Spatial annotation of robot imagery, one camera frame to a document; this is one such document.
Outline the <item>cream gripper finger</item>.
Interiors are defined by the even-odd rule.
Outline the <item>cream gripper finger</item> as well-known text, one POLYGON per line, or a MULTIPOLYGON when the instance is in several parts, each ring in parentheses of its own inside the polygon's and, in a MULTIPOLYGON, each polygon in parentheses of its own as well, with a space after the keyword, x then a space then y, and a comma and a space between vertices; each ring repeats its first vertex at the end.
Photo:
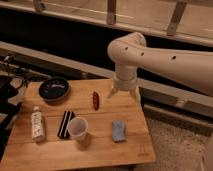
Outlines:
POLYGON ((118 92, 118 89, 116 87, 112 87, 112 89, 111 89, 110 93, 108 94, 107 98, 111 98, 117 92, 118 92))
POLYGON ((134 90, 132 90, 132 97, 136 100, 136 101, 140 101, 140 93, 138 88, 136 87, 134 90))

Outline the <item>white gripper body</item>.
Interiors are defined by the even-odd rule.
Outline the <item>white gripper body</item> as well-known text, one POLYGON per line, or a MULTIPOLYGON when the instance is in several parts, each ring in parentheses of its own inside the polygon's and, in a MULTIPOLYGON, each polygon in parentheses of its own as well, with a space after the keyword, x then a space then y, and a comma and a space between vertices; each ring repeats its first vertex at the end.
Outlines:
POLYGON ((128 65, 116 65, 113 84, 120 91, 134 90, 137 86, 137 68, 128 65))

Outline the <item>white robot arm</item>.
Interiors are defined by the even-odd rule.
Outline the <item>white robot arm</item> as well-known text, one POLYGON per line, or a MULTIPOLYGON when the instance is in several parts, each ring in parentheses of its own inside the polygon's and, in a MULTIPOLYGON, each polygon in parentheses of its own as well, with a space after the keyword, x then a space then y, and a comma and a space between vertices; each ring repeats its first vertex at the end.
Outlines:
POLYGON ((109 97, 129 91, 136 98, 138 68, 213 96, 213 52, 150 48, 145 37, 134 32, 112 40, 107 53, 115 63, 109 97))

